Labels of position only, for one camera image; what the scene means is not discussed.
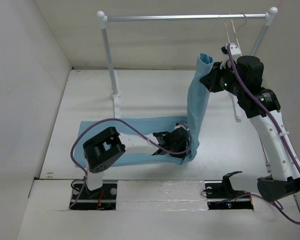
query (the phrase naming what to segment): red wire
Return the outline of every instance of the red wire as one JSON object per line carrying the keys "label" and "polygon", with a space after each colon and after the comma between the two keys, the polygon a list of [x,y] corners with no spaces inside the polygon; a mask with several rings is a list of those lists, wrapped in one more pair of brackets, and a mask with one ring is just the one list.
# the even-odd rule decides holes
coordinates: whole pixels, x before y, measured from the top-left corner
{"label": "red wire", "polygon": [[105,193],[105,190],[103,189],[102,192],[101,192],[101,195],[100,195],[100,197],[99,197],[99,199],[98,199],[98,205],[96,206],[96,209],[98,209],[98,208],[101,206],[100,201],[101,201],[102,196],[104,195],[104,193]]}

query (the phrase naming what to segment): blue towel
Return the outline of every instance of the blue towel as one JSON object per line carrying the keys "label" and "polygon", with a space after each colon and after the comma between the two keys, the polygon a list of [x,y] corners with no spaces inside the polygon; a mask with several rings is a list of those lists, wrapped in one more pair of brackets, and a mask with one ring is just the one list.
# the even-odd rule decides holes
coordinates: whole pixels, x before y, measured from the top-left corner
{"label": "blue towel", "polygon": [[[149,155],[145,153],[125,153],[112,165],[113,167],[164,162],[181,165],[188,163],[195,158],[197,148],[199,147],[198,138],[200,128],[209,99],[209,91],[199,82],[199,80],[211,71],[213,64],[214,59],[211,56],[200,53],[194,78],[188,89],[187,116],[122,119],[138,129],[144,135],[155,132],[172,132],[176,123],[187,124],[192,136],[192,145],[186,158],[182,160],[181,158],[172,157],[169,154]],[[93,123],[93,121],[82,121],[80,124],[79,135]],[[80,165],[83,167],[87,166],[86,159],[84,158],[84,149],[82,147],[83,143],[108,127],[115,127],[118,132],[123,134],[136,134],[133,130],[117,121],[108,121],[95,126],[79,141],[75,148],[74,158]]]}

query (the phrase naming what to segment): white wall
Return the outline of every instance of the white wall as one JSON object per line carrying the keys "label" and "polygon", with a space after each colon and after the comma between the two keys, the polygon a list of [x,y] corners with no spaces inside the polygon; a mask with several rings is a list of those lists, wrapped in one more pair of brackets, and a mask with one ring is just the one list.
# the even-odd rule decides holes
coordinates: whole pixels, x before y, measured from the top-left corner
{"label": "white wall", "polygon": [[18,235],[70,69],[33,0],[0,0],[0,240]]}
{"label": "white wall", "polygon": [[[300,159],[300,0],[283,0],[257,54],[265,66],[264,83],[273,89]],[[297,195],[300,207],[300,193]]]}
{"label": "white wall", "polygon": [[[73,66],[106,67],[97,11],[109,16],[265,13],[281,0],[35,0]],[[244,20],[236,20],[238,26]],[[222,20],[109,23],[116,68],[194,69],[200,52],[221,57]],[[238,34],[246,54],[263,20],[248,20]]]}

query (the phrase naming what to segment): beige wall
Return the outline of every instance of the beige wall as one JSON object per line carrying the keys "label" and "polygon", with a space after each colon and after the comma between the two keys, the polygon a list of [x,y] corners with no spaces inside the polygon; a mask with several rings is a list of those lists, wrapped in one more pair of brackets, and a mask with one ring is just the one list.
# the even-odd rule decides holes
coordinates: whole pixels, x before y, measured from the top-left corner
{"label": "beige wall", "polygon": [[[300,159],[300,0],[283,0],[257,54],[264,85],[275,91],[283,121]],[[300,207],[300,193],[297,195]]]}
{"label": "beige wall", "polygon": [[[280,0],[35,0],[73,66],[106,67],[97,11],[109,16],[265,13]],[[244,20],[237,20],[238,26]],[[246,54],[263,24],[247,22],[238,34]],[[227,42],[222,20],[110,23],[116,68],[193,69],[198,53],[221,57]]]}
{"label": "beige wall", "polygon": [[71,65],[33,0],[0,0],[0,240],[15,240]]}

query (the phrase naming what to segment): white table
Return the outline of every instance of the white table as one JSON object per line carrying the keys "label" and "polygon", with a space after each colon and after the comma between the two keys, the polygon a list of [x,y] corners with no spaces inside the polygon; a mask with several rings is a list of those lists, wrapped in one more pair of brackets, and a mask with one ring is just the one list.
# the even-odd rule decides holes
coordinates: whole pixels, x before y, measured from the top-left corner
{"label": "white table", "polygon": [[[300,240],[300,225],[258,198],[254,211],[206,210],[198,181],[169,185],[169,194],[164,182],[129,182],[119,182],[119,210],[75,211],[71,180],[34,181],[17,240]],[[281,202],[300,219],[292,196]]]}
{"label": "white table", "polygon": [[[191,70],[118,70],[123,118],[185,115]],[[64,91],[41,179],[79,179],[82,171],[70,159],[81,121],[113,117],[111,83],[106,70],[72,70]],[[196,158],[172,163],[111,167],[108,180],[220,179],[232,171],[266,176],[264,152],[257,132],[243,113],[236,122],[231,98],[212,93],[199,136]]]}

